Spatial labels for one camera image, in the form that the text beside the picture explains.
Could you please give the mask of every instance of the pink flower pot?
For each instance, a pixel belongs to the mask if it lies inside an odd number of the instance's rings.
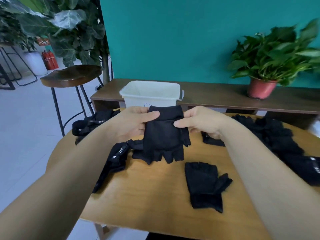
[[[251,81],[248,88],[248,97],[252,99],[266,99],[271,92],[277,86],[277,81],[263,81],[257,78],[251,77]]]

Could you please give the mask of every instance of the white plant pot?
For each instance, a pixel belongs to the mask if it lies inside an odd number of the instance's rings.
[[[42,56],[39,52],[24,52],[24,60],[30,67],[31,71],[36,76],[42,76],[48,74],[47,68],[42,60]]]

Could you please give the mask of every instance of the hand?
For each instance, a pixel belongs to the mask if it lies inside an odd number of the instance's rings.
[[[128,107],[102,125],[114,133],[117,143],[127,141],[131,137],[143,135],[144,123],[159,117],[159,111],[148,113],[148,109],[148,107]]]
[[[214,139],[220,139],[220,129],[231,119],[223,113],[197,106],[184,112],[184,118],[174,122],[178,128],[188,127],[190,132],[204,131]]]

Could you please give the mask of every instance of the person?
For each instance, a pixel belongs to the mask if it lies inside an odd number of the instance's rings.
[[[117,142],[144,133],[158,111],[129,107],[86,136],[0,214],[5,240],[67,239]],[[250,198],[276,240],[320,239],[320,195],[292,172],[246,127],[232,118],[194,107],[174,126],[222,139]]]

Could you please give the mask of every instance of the red fire extinguisher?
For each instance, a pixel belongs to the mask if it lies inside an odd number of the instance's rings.
[[[47,70],[54,70],[54,63],[53,63],[49,53],[44,51],[44,52],[42,52],[42,56],[44,58],[44,64],[45,64]]]
[[[55,69],[59,68],[58,63],[57,63],[57,60],[56,60],[56,58],[54,57],[54,54],[53,54],[50,50],[48,51],[48,54],[49,54],[49,56],[50,56],[50,58],[51,58],[51,60],[52,60],[52,62],[53,62],[53,64],[54,64],[54,68],[55,68]]]

